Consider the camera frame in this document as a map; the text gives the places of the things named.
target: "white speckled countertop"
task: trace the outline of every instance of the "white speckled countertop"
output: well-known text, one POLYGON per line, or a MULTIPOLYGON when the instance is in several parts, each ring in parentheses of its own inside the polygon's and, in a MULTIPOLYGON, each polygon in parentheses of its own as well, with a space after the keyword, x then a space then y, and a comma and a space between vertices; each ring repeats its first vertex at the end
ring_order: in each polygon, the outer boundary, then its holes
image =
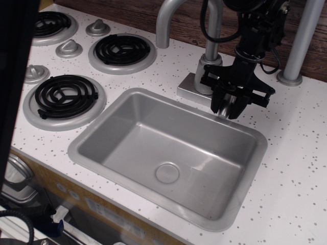
MULTIPOLYGON (((89 47, 99 39, 85 28, 96 19, 57 5, 46 10, 70 14, 79 25, 72 37, 83 53, 72 59, 55 54, 58 45, 32 47, 29 64, 44 65, 51 76, 75 74, 91 77, 105 89, 106 108, 128 88, 142 87, 181 103, 210 112, 209 108, 176 95, 179 83, 195 72, 204 49, 171 40, 157 49, 156 61, 132 75, 101 73, 88 63, 89 47)), ((134 33, 155 43, 155 35, 104 20, 111 34, 134 33)), ((222 55, 224 65, 233 61, 222 55)), ((39 130, 30 125, 19 107, 12 146, 44 166, 66 176, 97 195, 187 243, 196 245, 327 244, 327 83, 303 78, 298 87, 286 87, 275 75, 256 74, 275 88, 268 108, 247 106, 236 123, 254 128, 268 140, 268 150, 234 224, 223 232, 209 232, 159 208, 133 192, 74 164, 67 148, 86 127, 64 132, 39 130)), ((24 85, 22 99, 35 85, 24 85)))

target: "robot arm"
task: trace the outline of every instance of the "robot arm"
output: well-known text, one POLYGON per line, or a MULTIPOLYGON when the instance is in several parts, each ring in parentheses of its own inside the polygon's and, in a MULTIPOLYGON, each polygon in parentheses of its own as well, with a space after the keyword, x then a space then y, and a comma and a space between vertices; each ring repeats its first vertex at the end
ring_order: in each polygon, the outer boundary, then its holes
POLYGON ((262 66, 266 52, 273 52, 278 59, 275 47, 281 44, 284 37, 289 1, 224 0, 224 2, 227 7, 238 13, 239 24, 242 25, 238 30, 241 39, 235 47, 236 57, 232 66, 206 65, 201 83, 212 88, 212 111, 220 115, 224 113, 223 116, 235 119, 252 103, 267 107, 270 96, 275 93, 272 87, 255 76, 254 69, 258 63, 262 66), (218 78, 214 79, 209 74, 214 74, 218 78))

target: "gray pole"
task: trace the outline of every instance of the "gray pole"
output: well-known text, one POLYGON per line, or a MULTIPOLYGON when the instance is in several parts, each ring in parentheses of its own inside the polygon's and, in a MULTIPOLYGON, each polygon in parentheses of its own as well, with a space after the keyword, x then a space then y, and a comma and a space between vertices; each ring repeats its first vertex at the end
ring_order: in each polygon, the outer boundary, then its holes
POLYGON ((315 32, 325 0, 307 0, 285 70, 277 78, 287 86, 302 83, 300 70, 315 32))

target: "sink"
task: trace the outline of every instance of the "sink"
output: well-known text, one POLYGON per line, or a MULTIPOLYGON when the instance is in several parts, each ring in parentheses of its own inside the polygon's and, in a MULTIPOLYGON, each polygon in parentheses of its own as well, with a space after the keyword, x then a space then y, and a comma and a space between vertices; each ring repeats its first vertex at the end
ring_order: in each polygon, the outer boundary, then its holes
POLYGON ((126 90, 69 157, 209 231, 231 226, 267 149, 258 131, 141 88, 126 90))

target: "black hose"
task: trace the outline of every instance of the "black hose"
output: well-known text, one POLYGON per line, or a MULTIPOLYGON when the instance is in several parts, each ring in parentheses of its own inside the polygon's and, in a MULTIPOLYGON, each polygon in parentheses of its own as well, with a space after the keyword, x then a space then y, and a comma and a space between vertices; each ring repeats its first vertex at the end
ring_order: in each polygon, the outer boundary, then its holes
POLYGON ((25 214, 16 211, 16 210, 3 210, 0 211, 0 217, 5 217, 5 216, 13 216, 13 217, 17 217, 20 218, 22 221, 24 221, 29 229, 29 241, 27 243, 27 245, 32 245, 33 240, 34 240, 34 228, 33 228, 33 224, 30 220, 30 218, 28 218, 25 214))
POLYGON ((265 74, 268 74, 268 75, 271 75, 271 74, 275 73, 276 71, 278 71, 279 68, 280 68, 280 66, 281 66, 281 58, 280 58, 280 56, 279 56, 277 50, 273 48, 273 49, 271 50, 271 52, 272 52, 272 54, 274 55, 274 57, 276 58, 277 63, 278 63, 277 67, 276 67, 274 70, 271 70, 271 71, 267 71, 267 70, 265 70, 265 69, 264 69, 264 65, 263 65, 263 63, 260 62, 261 69, 264 71, 265 74))
POLYGON ((200 13, 201 31, 204 34, 204 36, 206 37, 206 39, 208 39, 211 42, 223 43, 223 42, 232 41, 232 40, 236 39, 237 37, 239 37, 243 31, 242 13, 240 13, 240 12, 237 13, 239 27, 238 27, 238 30, 234 34, 232 34, 229 37, 223 37, 223 38, 214 38, 214 37, 211 37, 208 35, 208 33, 206 32, 206 29, 205 29, 205 14, 206 14, 207 6, 208 6, 208 1, 209 0, 203 0, 201 13, 200 13))

